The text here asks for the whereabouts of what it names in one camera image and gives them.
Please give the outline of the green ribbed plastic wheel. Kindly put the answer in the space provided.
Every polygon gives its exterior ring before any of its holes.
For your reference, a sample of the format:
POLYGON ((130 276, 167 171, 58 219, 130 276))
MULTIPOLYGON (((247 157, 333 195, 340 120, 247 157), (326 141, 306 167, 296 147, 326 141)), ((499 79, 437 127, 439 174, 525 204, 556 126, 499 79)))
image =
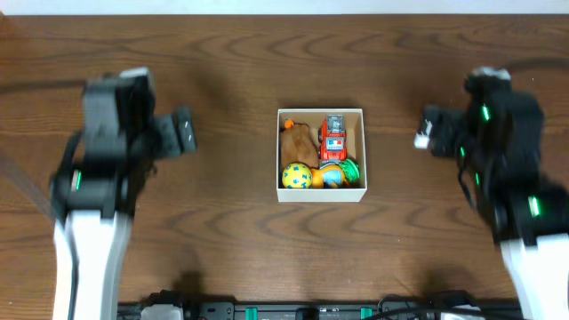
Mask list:
POLYGON ((346 160, 339 163, 339 167, 344 172, 345 179, 348 184, 359 182, 360 172, 359 166, 356 162, 347 158, 346 160))

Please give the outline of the red toy truck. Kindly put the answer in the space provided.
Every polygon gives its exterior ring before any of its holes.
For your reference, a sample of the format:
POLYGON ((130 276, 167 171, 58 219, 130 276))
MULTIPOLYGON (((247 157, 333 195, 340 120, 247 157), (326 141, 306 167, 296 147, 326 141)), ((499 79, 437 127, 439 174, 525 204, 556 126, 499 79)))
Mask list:
POLYGON ((321 161, 328 163, 346 160, 348 157, 346 138, 343 115, 327 115, 318 132, 321 161))

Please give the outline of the brown plush toy with carrot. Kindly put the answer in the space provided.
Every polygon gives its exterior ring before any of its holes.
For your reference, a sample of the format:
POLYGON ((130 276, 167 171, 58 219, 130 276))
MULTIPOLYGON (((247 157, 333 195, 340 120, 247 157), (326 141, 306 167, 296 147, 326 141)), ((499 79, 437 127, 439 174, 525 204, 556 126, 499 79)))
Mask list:
POLYGON ((317 148, 308 125, 286 120, 284 129, 279 134, 279 141, 281 170, 292 163, 302 163, 312 168, 319 166, 317 148))

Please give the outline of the orange duck toy blue hat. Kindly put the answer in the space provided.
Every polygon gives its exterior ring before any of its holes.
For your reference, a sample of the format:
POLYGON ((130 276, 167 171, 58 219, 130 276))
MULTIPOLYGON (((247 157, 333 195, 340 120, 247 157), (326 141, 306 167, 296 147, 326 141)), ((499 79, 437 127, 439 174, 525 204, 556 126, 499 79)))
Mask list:
POLYGON ((345 172, 337 164, 326 164, 319 169, 312 169, 312 188, 341 188, 349 183, 345 172))

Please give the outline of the yellow ball with blue letters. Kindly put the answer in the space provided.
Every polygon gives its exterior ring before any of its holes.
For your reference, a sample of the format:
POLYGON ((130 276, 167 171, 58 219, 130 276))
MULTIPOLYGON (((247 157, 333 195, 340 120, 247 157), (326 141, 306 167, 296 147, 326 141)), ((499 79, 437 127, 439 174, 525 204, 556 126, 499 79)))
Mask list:
POLYGON ((312 171, 302 163, 288 164, 281 178, 284 188, 310 188, 312 185, 312 171))

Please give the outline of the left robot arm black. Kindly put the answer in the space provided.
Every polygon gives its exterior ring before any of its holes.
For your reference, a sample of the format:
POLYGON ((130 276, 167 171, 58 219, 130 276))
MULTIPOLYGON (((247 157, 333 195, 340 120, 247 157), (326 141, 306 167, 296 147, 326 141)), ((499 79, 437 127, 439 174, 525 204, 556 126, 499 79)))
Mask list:
POLYGON ((55 319, 114 319, 139 193, 156 160, 196 151, 188 108, 155 113, 148 68, 86 82, 84 127, 50 186, 56 249, 55 319))

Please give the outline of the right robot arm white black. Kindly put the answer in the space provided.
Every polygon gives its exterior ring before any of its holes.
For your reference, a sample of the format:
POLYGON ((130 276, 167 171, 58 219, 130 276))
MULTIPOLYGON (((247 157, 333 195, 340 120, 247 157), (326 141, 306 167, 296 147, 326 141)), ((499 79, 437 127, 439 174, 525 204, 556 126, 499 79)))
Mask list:
POLYGON ((532 94, 513 89, 505 68, 473 69, 464 89, 464 110, 423 109, 413 144, 455 160, 462 192, 491 229, 524 318, 566 319, 568 191, 541 170, 543 111, 532 94))

